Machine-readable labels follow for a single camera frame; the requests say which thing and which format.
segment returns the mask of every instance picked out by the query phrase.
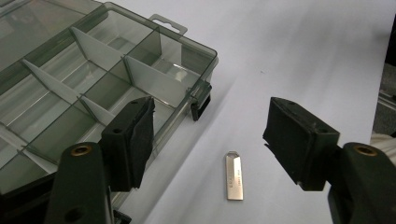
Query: clear plastic compartment box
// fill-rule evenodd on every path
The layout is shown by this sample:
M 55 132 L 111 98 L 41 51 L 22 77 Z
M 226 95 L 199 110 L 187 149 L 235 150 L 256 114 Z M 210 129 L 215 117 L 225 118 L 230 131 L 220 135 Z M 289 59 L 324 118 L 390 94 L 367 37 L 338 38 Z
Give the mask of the clear plastic compartment box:
M 99 141 L 128 102 L 148 95 L 156 106 L 150 164 L 210 97 L 217 53 L 122 7 L 49 0 L 0 8 L 1 193 L 55 172 L 63 150 Z

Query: black plastic part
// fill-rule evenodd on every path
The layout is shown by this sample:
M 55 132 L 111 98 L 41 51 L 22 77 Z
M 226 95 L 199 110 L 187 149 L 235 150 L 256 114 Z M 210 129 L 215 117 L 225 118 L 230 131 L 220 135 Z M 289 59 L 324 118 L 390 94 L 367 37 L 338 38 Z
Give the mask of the black plastic part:
M 102 131 L 101 146 L 112 191 L 139 188 L 154 139 L 152 97 L 126 105 Z
M 55 174 L 0 195 L 0 223 L 44 222 Z
M 381 150 L 359 143 L 348 143 L 339 155 L 339 167 L 350 193 L 338 190 L 332 182 L 329 194 L 334 223 L 394 223 L 396 220 L 396 167 Z
M 117 210 L 113 210 L 113 216 L 114 216 L 114 223 L 116 224 L 129 224 L 132 221 L 130 217 Z
M 80 143 L 64 151 L 45 223 L 113 223 L 98 144 Z
M 204 113 L 207 105 L 209 105 L 210 100 L 211 100 L 210 95 L 208 95 L 201 107 L 199 107 L 199 105 L 197 103 L 191 104 L 192 119 L 194 121 L 197 121 L 201 117 L 201 115 Z
M 393 66 L 396 65 L 396 17 L 393 19 L 393 26 L 392 26 L 392 31 L 390 33 L 385 63 L 389 63 Z
M 303 190 L 323 190 L 325 161 L 339 132 L 292 101 L 271 98 L 263 138 L 291 179 Z

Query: compartment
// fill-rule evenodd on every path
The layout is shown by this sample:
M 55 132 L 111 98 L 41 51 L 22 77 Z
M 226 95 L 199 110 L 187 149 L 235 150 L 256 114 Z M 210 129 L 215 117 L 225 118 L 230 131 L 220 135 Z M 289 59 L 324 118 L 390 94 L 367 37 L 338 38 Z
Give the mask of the compartment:
M 76 42 L 42 65 L 41 69 L 78 93 L 87 91 L 106 73 L 84 57 Z
M 30 74 L 0 95 L 0 121 L 29 142 L 67 107 L 69 103 L 46 89 Z
M 128 53 L 152 31 L 112 10 L 102 14 L 100 18 L 102 21 L 87 34 L 123 54 Z
M 47 172 L 23 154 L 18 154 L 0 168 L 0 192 L 2 194 L 29 184 Z
M 0 137 L 0 169 L 17 154 L 17 149 Z
M 94 1 L 3 1 L 0 71 L 100 6 Z
M 98 141 L 104 128 L 105 126 L 97 122 L 84 105 L 77 101 L 35 138 L 27 150 L 57 164 L 65 149 L 78 142 Z
M 148 95 L 155 97 L 154 133 L 157 133 L 175 109 L 164 102 L 161 95 L 153 95 L 145 86 L 136 86 L 133 84 L 124 60 L 120 60 L 85 94 L 88 99 L 108 110 L 113 115 L 119 114 L 125 105 L 132 100 Z
M 190 89 L 210 65 L 213 66 L 216 58 L 216 52 L 201 50 L 193 44 L 182 36 L 174 39 L 155 30 L 128 55 Z

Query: white surface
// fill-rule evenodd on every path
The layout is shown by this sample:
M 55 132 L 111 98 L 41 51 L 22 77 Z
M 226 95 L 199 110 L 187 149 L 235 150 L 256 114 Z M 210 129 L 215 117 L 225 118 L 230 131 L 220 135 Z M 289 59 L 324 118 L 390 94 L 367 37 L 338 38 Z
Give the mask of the white surface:
M 368 143 L 393 0 L 113 1 L 158 13 L 215 49 L 212 102 L 185 119 L 121 212 L 134 223 L 331 223 L 327 192 L 303 192 L 263 145 L 271 96 Z M 244 201 L 226 200 L 224 156 L 242 159 Z

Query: brass screw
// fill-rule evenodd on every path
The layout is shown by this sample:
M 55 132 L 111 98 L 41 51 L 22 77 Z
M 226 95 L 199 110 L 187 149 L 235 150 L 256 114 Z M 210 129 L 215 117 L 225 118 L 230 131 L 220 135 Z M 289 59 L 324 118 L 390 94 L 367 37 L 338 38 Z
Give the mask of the brass screw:
M 365 156 L 376 156 L 378 153 L 372 147 L 365 146 L 354 146 L 353 147 L 357 152 Z
M 90 153 L 92 147 L 89 145 L 81 145 L 72 149 L 72 156 L 83 156 Z

